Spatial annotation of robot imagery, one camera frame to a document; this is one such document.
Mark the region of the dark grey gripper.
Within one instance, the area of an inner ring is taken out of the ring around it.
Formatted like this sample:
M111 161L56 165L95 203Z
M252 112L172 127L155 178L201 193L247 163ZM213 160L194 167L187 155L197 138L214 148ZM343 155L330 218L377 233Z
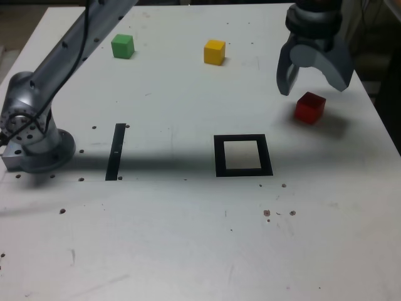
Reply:
M292 32L279 55L276 83L280 94L289 95L299 68L316 68L340 92L348 88L354 72L348 48L338 36Z

